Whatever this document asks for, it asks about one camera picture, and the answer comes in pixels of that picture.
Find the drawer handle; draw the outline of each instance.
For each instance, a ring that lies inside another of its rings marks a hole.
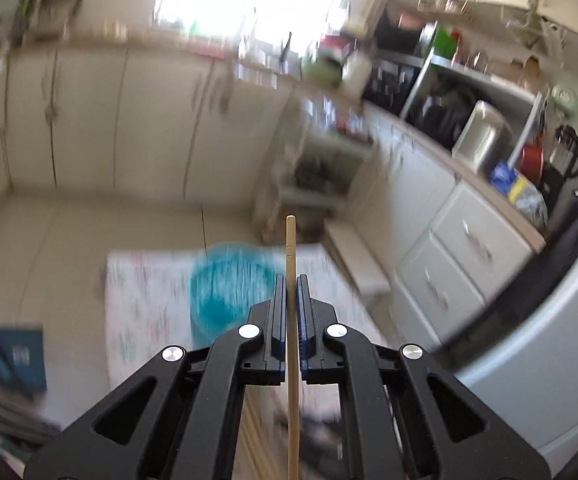
[[[429,276],[429,269],[424,269],[424,275],[426,276],[426,284],[429,286],[429,289],[434,294],[434,296],[440,301],[442,306],[449,309],[449,300],[447,299],[446,294],[443,294],[438,290],[437,286],[434,285],[434,282],[431,281],[431,276]]]
[[[400,150],[400,152],[398,153],[398,165],[394,168],[395,164],[393,162],[393,153],[391,153],[390,156],[390,171],[387,174],[387,182],[391,183],[393,182],[393,180],[400,174],[400,171],[402,170],[402,165],[404,164],[405,161],[405,154],[404,152],[402,152],[402,150]]]
[[[488,247],[483,244],[480,239],[473,234],[473,232],[471,231],[471,229],[469,229],[469,224],[467,224],[466,220],[462,221],[462,226],[464,227],[464,234],[467,235],[467,238],[469,239],[469,242],[471,242],[473,245],[475,245],[478,250],[484,254],[486,260],[491,263],[493,261],[493,254],[491,253],[491,251],[488,249]]]

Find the white drawer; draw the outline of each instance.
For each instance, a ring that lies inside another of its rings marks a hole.
[[[389,300],[389,315],[402,337],[402,344],[415,343],[429,352],[440,345],[434,328],[397,276],[393,279]]]
[[[440,341],[450,338],[485,301],[445,249],[427,237],[398,271]]]
[[[432,231],[487,300],[532,252],[514,228],[464,182],[438,215]]]

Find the kitchen appliance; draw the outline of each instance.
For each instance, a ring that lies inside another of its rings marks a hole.
[[[411,56],[403,58],[405,60],[402,62],[385,60],[374,62],[362,96],[363,99],[396,116],[400,114],[422,67],[416,58]]]
[[[508,157],[514,134],[504,116],[487,102],[478,101],[458,142],[453,158],[488,178],[498,161]]]
[[[571,126],[562,124],[556,129],[546,159],[538,188],[550,214],[555,209],[565,182],[578,177],[578,135]]]
[[[547,160],[564,179],[578,176],[578,134],[572,126],[561,124],[557,127]]]
[[[436,93],[414,105],[410,122],[450,150],[460,137],[477,102],[478,96],[471,88],[444,83]]]

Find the blue bucket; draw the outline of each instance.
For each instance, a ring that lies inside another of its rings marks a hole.
[[[196,348],[246,322],[251,305],[270,300],[277,269],[265,252],[241,244],[219,244],[189,278],[191,328]]]

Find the cabinet handle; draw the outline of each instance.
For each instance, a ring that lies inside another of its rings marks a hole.
[[[52,101],[58,100],[58,92],[60,91],[60,81],[62,80],[62,66],[56,65],[55,75],[53,76],[53,99]]]
[[[202,83],[202,74],[198,76],[198,81],[195,82],[194,96],[191,98],[191,110],[195,112],[195,104],[198,101],[198,93],[200,92],[200,84]]]
[[[443,294],[438,290],[437,286],[434,285],[434,282],[431,280],[431,276],[429,276],[429,269],[426,267],[424,268],[424,275],[426,276],[426,284],[429,287],[429,290],[434,294],[434,296],[440,301],[442,306],[449,309],[449,301],[447,300],[446,294]]]
[[[56,108],[53,105],[48,104],[44,109],[44,120],[46,121],[47,126],[51,126],[51,121],[53,121],[57,117],[58,111],[56,110]]]
[[[215,106],[215,100],[218,98],[218,92],[220,91],[220,80],[222,76],[216,78],[215,83],[213,83],[213,89],[211,89],[211,97],[209,98],[209,111],[213,111]]]
[[[405,162],[405,153],[402,150],[399,150],[398,155],[399,155],[398,165],[396,166],[395,171],[392,169],[387,174],[387,182],[393,182],[393,180],[400,174],[400,171],[402,171],[402,166],[404,165],[404,162]],[[391,160],[390,166],[393,168],[393,166],[394,166],[393,154],[391,155],[390,160]]]
[[[478,250],[482,254],[484,254],[486,260],[489,263],[491,263],[493,261],[493,254],[488,249],[488,247],[485,244],[483,244],[482,241],[480,241],[480,239],[475,234],[473,234],[471,229],[469,229],[469,224],[467,224],[466,220],[462,221],[462,226],[464,227],[464,234],[467,235],[469,242],[471,242],[473,245],[475,245],[478,248]]]
[[[47,100],[47,80],[49,78],[49,70],[47,68],[44,69],[44,74],[42,74],[42,79],[40,80],[40,91],[42,92],[42,100]]]

